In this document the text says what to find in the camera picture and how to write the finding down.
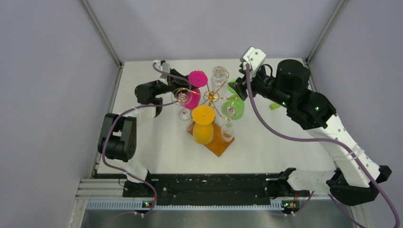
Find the clear tall flute glass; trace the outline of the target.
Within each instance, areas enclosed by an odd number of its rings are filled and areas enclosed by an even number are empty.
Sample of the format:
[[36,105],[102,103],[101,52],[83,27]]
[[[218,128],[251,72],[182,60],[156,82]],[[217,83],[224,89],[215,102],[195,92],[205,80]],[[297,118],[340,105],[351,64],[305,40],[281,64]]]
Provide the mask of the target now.
[[186,88],[177,88],[171,94],[171,101],[180,107],[178,117],[181,121],[190,119],[190,110],[186,107],[192,100],[190,92]]

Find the pink plastic goblet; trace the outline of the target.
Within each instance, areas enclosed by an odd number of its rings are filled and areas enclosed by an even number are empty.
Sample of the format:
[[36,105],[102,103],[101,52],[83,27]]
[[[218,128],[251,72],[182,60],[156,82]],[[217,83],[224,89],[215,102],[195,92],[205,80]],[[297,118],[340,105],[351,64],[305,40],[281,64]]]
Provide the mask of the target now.
[[185,102],[185,108],[193,110],[199,105],[200,99],[202,97],[199,88],[207,85],[208,78],[203,71],[195,70],[189,73],[188,80],[195,88],[191,89],[192,92],[186,93],[189,100]]

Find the clear short wine glass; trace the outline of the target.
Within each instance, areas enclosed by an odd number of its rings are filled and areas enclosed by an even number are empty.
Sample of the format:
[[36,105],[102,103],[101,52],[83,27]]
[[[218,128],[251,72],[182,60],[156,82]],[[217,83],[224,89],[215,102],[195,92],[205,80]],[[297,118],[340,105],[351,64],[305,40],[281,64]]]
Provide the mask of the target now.
[[217,96],[224,96],[227,91],[228,71],[223,66],[216,66],[212,69],[211,86]]

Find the green plastic goblet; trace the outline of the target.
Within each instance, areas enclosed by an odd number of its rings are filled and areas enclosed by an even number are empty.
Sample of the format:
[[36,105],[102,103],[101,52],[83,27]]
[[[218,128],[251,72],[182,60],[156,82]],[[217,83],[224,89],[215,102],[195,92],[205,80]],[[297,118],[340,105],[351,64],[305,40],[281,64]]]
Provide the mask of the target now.
[[245,103],[240,98],[240,96],[232,89],[229,85],[227,85],[227,90],[231,93],[231,96],[228,100],[226,100],[221,106],[221,113],[226,118],[231,118],[232,120],[239,120],[243,117],[245,110]]

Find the orange plastic goblet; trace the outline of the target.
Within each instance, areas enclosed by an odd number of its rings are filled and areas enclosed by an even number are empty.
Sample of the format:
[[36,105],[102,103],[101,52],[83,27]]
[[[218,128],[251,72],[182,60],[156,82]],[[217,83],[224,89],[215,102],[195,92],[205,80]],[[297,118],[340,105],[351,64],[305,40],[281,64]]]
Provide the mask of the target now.
[[215,120],[214,110],[207,105],[200,105],[192,111],[194,126],[192,130],[193,139],[196,143],[209,144],[214,135],[212,123]]

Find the clear stemmed wine glass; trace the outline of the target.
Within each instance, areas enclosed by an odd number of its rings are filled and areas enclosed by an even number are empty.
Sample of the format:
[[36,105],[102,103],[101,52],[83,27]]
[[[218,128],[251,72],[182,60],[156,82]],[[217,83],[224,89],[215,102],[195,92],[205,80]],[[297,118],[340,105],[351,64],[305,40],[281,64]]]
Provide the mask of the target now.
[[232,119],[236,114],[236,109],[233,106],[227,106],[222,113],[224,114],[226,122],[221,126],[221,138],[225,142],[230,142],[234,137]]

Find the gold wire wine glass rack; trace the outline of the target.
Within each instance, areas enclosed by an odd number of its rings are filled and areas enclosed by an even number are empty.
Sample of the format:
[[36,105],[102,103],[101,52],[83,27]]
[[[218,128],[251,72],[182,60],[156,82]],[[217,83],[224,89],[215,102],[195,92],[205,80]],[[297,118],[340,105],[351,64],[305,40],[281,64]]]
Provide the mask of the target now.
[[226,97],[229,72],[222,66],[212,70],[207,78],[203,71],[189,73],[193,86],[175,89],[171,99],[182,107],[178,113],[186,131],[197,144],[206,146],[220,157],[234,141],[233,121],[244,114],[244,101],[236,94]]

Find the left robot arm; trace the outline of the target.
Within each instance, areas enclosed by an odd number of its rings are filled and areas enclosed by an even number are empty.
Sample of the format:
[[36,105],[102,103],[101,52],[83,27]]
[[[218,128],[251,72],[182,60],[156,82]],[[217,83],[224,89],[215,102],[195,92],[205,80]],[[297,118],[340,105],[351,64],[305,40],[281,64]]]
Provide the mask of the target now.
[[147,180],[149,171],[134,158],[137,147],[137,128],[156,118],[163,107],[160,96],[181,88],[192,88],[188,75],[175,69],[159,70],[157,80],[139,84],[134,89],[138,106],[121,114],[107,113],[104,116],[98,140],[98,152],[102,162],[109,168],[121,171],[128,181],[135,183],[134,190],[140,196],[152,192],[152,183]]

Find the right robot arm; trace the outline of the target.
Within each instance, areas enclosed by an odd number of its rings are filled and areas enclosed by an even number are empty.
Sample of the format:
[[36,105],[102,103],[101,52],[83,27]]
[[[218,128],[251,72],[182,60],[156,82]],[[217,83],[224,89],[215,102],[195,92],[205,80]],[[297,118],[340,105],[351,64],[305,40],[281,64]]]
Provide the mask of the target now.
[[309,89],[308,68],[299,61],[286,59],[272,76],[266,73],[264,63],[253,58],[241,62],[240,72],[243,77],[231,82],[230,87],[242,100],[249,99],[254,111],[257,95],[279,104],[310,137],[287,136],[274,129],[271,132],[294,142],[320,143],[336,164],[330,171],[287,169],[285,179],[278,183],[283,195],[291,196],[297,190],[321,192],[348,206],[386,196],[380,184],[388,180],[391,169],[373,162],[347,132],[327,97]]

